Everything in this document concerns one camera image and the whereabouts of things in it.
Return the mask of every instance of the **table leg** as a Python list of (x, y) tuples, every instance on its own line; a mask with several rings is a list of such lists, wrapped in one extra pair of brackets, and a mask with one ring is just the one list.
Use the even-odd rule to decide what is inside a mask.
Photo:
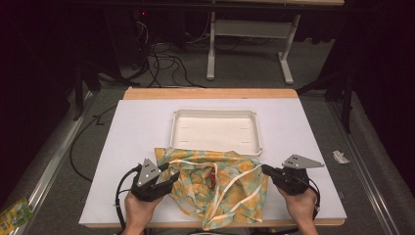
[(210, 47), (207, 57), (207, 80), (214, 80), (214, 28), (216, 22), (215, 12), (210, 13)]
[(290, 52), (291, 45), (293, 44), (294, 36), (296, 35), (297, 27), (299, 26), (300, 15), (295, 15), (293, 23), (290, 27), (290, 31), (287, 36), (287, 42), (284, 52), (278, 53), (278, 59), (280, 61), (281, 69), (283, 71), (284, 79), (287, 84), (292, 85), (294, 83), (293, 77), (288, 66), (287, 57)]

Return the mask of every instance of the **human hand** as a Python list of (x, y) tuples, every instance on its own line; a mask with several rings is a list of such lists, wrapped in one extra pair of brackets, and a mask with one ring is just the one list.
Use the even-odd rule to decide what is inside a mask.
[(280, 188), (278, 191), (284, 197), (288, 213), (296, 222), (299, 231), (303, 235), (318, 234), (313, 222), (315, 201), (317, 200), (315, 193), (311, 189), (307, 189), (302, 194), (290, 196)]
[(126, 226), (122, 235), (140, 235), (152, 220), (153, 213), (162, 197), (152, 202), (138, 200), (131, 192), (124, 199), (126, 210)]

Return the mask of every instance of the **white plastic tray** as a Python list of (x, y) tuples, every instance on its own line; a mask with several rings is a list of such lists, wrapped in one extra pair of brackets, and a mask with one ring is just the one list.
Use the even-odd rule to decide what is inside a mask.
[(170, 146), (177, 149), (235, 151), (247, 157), (262, 152), (256, 113), (249, 110), (178, 110)]

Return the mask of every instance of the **floral fabric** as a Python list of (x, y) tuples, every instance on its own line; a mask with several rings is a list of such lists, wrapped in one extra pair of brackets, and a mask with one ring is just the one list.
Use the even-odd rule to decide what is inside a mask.
[(161, 180), (180, 171), (170, 196), (184, 213), (201, 220), (204, 230), (233, 221), (262, 222), (268, 177), (257, 160), (236, 152), (172, 148), (155, 152), (158, 165), (169, 163)]

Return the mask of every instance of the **gray floor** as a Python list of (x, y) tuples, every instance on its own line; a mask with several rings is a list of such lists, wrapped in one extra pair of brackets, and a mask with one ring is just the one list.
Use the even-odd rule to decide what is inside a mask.
[[(289, 55), (289, 65), (295, 84), (284, 83), (281, 68), (276, 61), (278, 48), (284, 42), (276, 40), (263, 44), (264, 39), (244, 38), (235, 50), (235, 40), (218, 40), (216, 52), (215, 80), (206, 80), (208, 47), (204, 43), (192, 44), (187, 50), (174, 46), (156, 47), (159, 59), (165, 54), (179, 57), (186, 67), (187, 78), (192, 83), (204, 87), (263, 87), (300, 88), (313, 81), (321, 70), (333, 43), (311, 44), (309, 40), (295, 42)], [(152, 71), (154, 58), (151, 58)], [(183, 68), (175, 73), (176, 64), (171, 59), (160, 63), (158, 82), (161, 86), (187, 85)], [(134, 73), (123, 68), (123, 75)], [(142, 86), (152, 81), (149, 72), (135, 79)], [(38, 197), (36, 217), (21, 234), (113, 234), (115, 229), (90, 229), (78, 224), (90, 183), (72, 170), (66, 143), (70, 143), (80, 126), (107, 108), (115, 105), (126, 86), (103, 82), (103, 89), (87, 99), (89, 107), (83, 121), (72, 121), (74, 106), (67, 117), (49, 138), (42, 150), (26, 171), (9, 202), (30, 195), (44, 177), (44, 170), (61, 155), (62, 163), (56, 164), (58, 171), (50, 176), (52, 183), (46, 192)], [(339, 125), (338, 104), (324, 101), (324, 91), (311, 91), (301, 96), (308, 121), (315, 135), (323, 158), (339, 191), (345, 207), (347, 220), (339, 227), (319, 227), (320, 234), (411, 234), (415, 232), (413, 218), (415, 203), (412, 195), (392, 165), (376, 132), (364, 115), (358, 98), (353, 96), (351, 112), (351, 134), (344, 132)], [(73, 148), (74, 162), (79, 171), (93, 177), (95, 167), (104, 146), (114, 110), (101, 118), (104, 125), (91, 125), (76, 142)], [(339, 150), (351, 159), (351, 164), (338, 164), (332, 152)]]

